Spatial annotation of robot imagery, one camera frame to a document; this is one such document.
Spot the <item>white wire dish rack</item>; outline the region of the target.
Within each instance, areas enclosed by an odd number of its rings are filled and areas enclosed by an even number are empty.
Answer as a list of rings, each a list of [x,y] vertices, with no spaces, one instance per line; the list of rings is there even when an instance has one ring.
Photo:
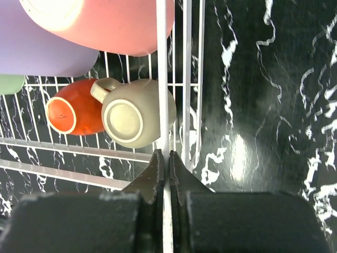
[[[171,31],[171,25],[174,23],[174,5],[170,1],[156,1],[157,12],[157,63],[158,63],[158,83],[160,100],[160,130],[161,137],[159,140],[143,148],[131,149],[124,153],[126,160],[145,161],[149,164],[152,154],[155,150],[160,150],[164,159],[164,184],[162,196],[162,252],[175,252],[173,249],[173,216],[172,216],[172,199],[170,186],[169,160],[169,128],[174,123],[175,101],[167,88],[167,56],[165,49],[165,39]],[[31,113],[31,121],[28,124],[22,124],[24,138],[18,139],[15,135],[9,138],[1,137],[1,144],[16,147],[25,147],[30,149],[49,150],[52,152],[68,152],[84,155],[97,155],[100,157],[118,158],[119,152],[110,149],[96,149],[86,146],[69,145],[65,143],[56,143],[53,140],[55,133],[68,137],[70,134],[61,134],[51,128],[46,116],[46,103],[50,99],[46,98],[48,91],[40,88],[37,91],[39,98],[39,108],[43,110],[40,120],[35,119],[35,112]],[[131,182],[118,181],[106,177],[98,177],[90,174],[77,173],[74,171],[40,167],[34,164],[20,163],[3,160],[1,167],[6,169],[16,169],[27,173],[36,173],[49,177],[60,178],[63,180],[72,180],[82,184],[92,184],[102,188],[113,188],[115,191],[121,191]]]

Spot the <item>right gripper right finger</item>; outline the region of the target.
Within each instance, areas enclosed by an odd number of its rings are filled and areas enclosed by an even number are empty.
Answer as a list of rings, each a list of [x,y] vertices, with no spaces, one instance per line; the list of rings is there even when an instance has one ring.
[[[285,192],[213,192],[170,153],[175,252],[329,252],[312,206]]]

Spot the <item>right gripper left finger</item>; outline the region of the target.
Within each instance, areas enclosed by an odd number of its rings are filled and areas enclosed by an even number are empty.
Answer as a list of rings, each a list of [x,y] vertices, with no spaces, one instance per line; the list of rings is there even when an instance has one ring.
[[[1,252],[162,252],[164,159],[121,191],[36,193],[16,205]]]

